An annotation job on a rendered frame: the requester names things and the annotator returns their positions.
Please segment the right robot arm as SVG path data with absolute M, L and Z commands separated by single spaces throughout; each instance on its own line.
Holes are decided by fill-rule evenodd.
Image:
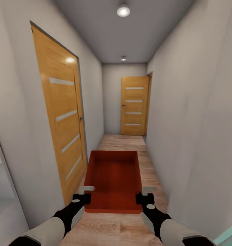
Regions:
M 151 232 L 159 237 L 164 246 L 216 246 L 210 239 L 171 219 L 167 213 L 156 209 L 153 193 L 155 186 L 142 187 L 142 194 L 136 194 L 136 203 L 143 207 L 142 218 Z

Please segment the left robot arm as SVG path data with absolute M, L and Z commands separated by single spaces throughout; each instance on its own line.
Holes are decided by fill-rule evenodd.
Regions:
M 53 217 L 41 225 L 22 233 L 8 246 L 58 246 L 66 234 L 79 222 L 84 214 L 85 204 L 91 203 L 94 186 L 80 186 L 79 194 L 74 194 L 70 204 L 58 210 Z

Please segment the storage box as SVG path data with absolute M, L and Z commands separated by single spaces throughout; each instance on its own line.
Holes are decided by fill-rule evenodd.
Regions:
M 84 186 L 94 186 L 87 213 L 140 214 L 141 204 L 136 194 L 142 194 L 142 182 L 137 151 L 92 150 Z

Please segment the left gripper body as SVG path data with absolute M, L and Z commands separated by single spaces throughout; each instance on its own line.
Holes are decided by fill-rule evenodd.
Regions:
M 91 194 L 84 194 L 84 195 L 79 195 L 79 194 L 74 194 L 72 200 L 75 198 L 83 198 L 84 204 L 90 204 L 91 203 Z

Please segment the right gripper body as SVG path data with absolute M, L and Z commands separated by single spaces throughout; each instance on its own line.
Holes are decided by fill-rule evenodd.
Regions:
M 140 193 L 140 194 L 136 194 L 135 197 L 136 197 L 137 204 L 143 204 L 145 200 L 150 200 L 153 204 L 155 203 L 153 193 L 148 193 L 148 196 L 143 196 Z

